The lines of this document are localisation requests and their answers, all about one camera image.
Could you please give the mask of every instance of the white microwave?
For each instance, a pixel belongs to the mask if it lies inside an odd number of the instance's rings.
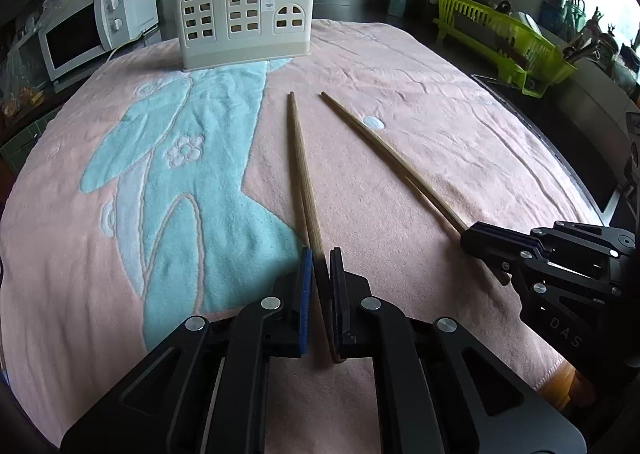
[[[156,24],[156,0],[72,0],[38,32],[49,78],[138,39]]]

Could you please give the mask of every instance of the green dish rack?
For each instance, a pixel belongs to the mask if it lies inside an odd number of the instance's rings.
[[[567,63],[560,50],[545,37],[504,13],[498,13],[472,0],[438,0],[438,7],[440,18],[434,19],[438,25],[438,40],[444,40],[447,35],[460,40],[491,60],[498,68],[498,76],[508,84],[516,85],[523,94],[541,98],[549,85],[559,84],[577,69]],[[517,65],[504,53],[497,52],[457,30],[455,12],[507,39],[511,46],[526,58],[526,69]]]

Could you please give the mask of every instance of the wooden chopstick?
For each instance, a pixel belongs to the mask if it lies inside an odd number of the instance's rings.
[[[331,359],[335,364],[341,362],[335,350],[334,343],[334,320],[332,318],[333,289],[329,278],[329,270],[326,267],[326,257],[324,246],[322,245],[322,235],[320,233],[320,223],[316,212],[316,202],[314,200],[314,189],[309,175],[309,167],[306,161],[305,141],[302,135],[302,125],[296,104],[296,95],[290,92],[287,96],[289,116],[293,122],[294,145],[298,173],[300,174],[300,190],[302,192],[302,206],[305,212],[306,233],[309,238],[309,246],[314,253],[314,273],[316,275],[316,286],[318,287],[318,298],[322,310],[322,320],[324,321],[324,331],[329,342]]]
[[[331,107],[334,112],[340,116],[350,127],[360,134],[365,140],[367,140],[375,150],[378,150],[383,156],[386,157],[388,162],[392,165],[392,169],[401,169],[405,176],[420,192],[426,197],[431,204],[439,211],[443,217],[449,222],[449,224],[456,229],[456,231],[462,235],[462,233],[468,229],[468,226],[458,217],[456,212],[442,199],[436,192],[427,184],[427,182],[420,177],[420,174],[402,158],[398,152],[391,148],[382,138],[380,138],[369,127],[364,125],[358,118],[353,116],[346,108],[341,106],[334,98],[330,97],[326,92],[322,91],[320,94],[324,103]],[[510,277],[501,270],[491,270],[498,282],[503,286],[507,286],[510,283]]]

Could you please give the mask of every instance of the green cabinet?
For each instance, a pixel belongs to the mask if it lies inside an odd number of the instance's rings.
[[[56,117],[61,108],[60,106],[34,121],[0,148],[0,155],[16,174],[20,172],[25,161],[27,161],[27,156],[31,149],[35,147],[42,133],[44,133],[47,123]]]

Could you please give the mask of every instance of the microwave door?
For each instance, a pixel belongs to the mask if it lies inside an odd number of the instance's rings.
[[[51,80],[111,49],[101,0],[70,5],[39,36]]]

